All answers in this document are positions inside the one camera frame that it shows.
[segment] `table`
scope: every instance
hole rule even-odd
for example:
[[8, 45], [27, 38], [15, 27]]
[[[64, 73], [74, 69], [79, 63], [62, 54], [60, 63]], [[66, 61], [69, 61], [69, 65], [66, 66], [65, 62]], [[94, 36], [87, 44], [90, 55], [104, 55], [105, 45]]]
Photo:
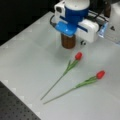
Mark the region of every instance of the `table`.
[[[0, 47], [0, 80], [42, 120], [119, 120], [120, 46], [98, 38], [85, 47], [67, 50], [49, 24], [49, 12]], [[43, 105], [42, 95], [60, 77], [69, 59], [81, 51], [83, 59], [44, 101], [59, 95], [99, 70], [106, 75], [94, 84]]]

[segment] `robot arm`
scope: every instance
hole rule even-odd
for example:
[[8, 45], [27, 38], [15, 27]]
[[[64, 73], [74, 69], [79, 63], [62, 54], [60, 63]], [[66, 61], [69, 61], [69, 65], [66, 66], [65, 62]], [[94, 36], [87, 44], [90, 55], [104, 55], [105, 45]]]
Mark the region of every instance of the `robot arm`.
[[85, 19], [89, 5], [89, 0], [65, 0], [55, 5], [56, 30], [69, 37], [76, 35], [87, 42], [94, 42], [99, 25]]

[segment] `red flower bud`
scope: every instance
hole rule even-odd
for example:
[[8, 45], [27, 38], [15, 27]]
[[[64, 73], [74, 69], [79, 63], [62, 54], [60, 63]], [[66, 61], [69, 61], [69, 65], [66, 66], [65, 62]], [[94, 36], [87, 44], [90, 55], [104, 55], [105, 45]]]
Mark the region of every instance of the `red flower bud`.
[[102, 77], [105, 75], [105, 71], [102, 70], [96, 74], [97, 79], [102, 79]]
[[76, 55], [75, 55], [75, 59], [76, 60], [80, 60], [82, 58], [82, 53], [81, 52], [78, 52]]

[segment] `brown cylinder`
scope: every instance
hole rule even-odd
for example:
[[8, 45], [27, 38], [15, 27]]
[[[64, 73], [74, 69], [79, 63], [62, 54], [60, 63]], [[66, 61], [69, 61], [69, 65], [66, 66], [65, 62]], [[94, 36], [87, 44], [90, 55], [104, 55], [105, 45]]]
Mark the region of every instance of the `brown cylinder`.
[[61, 34], [61, 44], [66, 49], [72, 49], [76, 44], [76, 37], [73, 35], [72, 37], [68, 37], [66, 35]]
[[105, 3], [105, 8], [104, 8], [104, 16], [105, 17], [110, 17], [110, 13], [111, 13], [111, 5], [109, 2]]

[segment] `gray floor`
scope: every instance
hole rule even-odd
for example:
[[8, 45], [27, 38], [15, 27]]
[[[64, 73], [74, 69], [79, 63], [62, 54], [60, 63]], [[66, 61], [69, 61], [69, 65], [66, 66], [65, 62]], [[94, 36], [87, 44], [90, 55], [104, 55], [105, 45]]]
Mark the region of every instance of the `gray floor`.
[[0, 83], [0, 120], [40, 120]]

